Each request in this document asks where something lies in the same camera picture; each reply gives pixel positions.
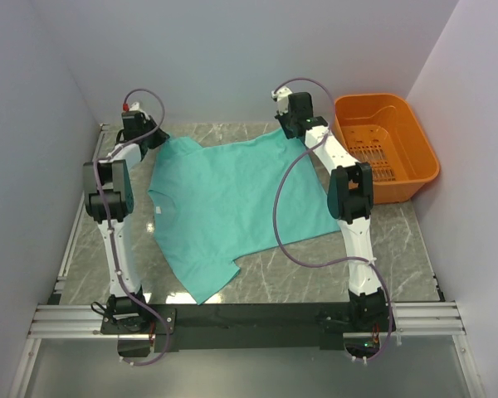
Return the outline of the orange plastic basket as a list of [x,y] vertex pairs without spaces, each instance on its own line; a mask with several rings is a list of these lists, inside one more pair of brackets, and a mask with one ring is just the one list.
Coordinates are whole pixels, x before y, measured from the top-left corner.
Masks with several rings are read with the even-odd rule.
[[394,94],[346,95],[334,102],[335,137],[373,172],[376,205],[410,200],[440,172],[408,102]]

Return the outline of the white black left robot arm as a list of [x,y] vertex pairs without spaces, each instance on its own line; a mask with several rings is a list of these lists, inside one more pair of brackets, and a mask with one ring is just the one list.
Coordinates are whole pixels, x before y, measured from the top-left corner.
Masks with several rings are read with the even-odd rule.
[[82,166],[85,211],[101,233],[110,276],[107,303],[94,302],[90,307],[103,317],[102,332],[139,334],[154,331],[158,319],[147,309],[134,263],[129,223],[134,193],[129,170],[169,135],[137,103],[124,104],[121,117],[123,128],[114,148]]

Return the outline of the teal t shirt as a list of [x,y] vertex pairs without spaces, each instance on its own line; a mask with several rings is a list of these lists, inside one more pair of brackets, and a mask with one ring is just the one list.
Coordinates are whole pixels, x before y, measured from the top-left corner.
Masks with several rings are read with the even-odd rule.
[[282,130],[253,140],[203,147],[171,138],[156,157],[149,196],[154,238],[196,303],[205,303],[239,272],[236,259],[278,246],[272,210],[283,177],[277,220],[283,244],[336,232],[326,194],[298,139]]

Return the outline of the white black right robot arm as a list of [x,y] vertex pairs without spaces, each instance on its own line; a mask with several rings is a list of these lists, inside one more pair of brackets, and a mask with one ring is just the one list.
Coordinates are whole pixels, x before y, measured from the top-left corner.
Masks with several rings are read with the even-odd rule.
[[286,169],[289,174],[303,158],[313,153],[330,176],[327,207],[337,221],[346,249],[346,256],[322,264],[304,263],[293,257],[283,245],[278,228],[277,211],[281,190],[286,182],[283,177],[276,192],[272,224],[281,251],[294,263],[311,269],[339,263],[349,266],[348,323],[365,331],[383,322],[392,332],[393,308],[381,274],[375,266],[375,256],[370,236],[371,212],[374,207],[372,169],[351,155],[333,135],[326,120],[314,115],[311,95],[292,92],[289,88],[277,89],[271,94],[277,104],[276,119],[288,139],[298,138],[306,150]]

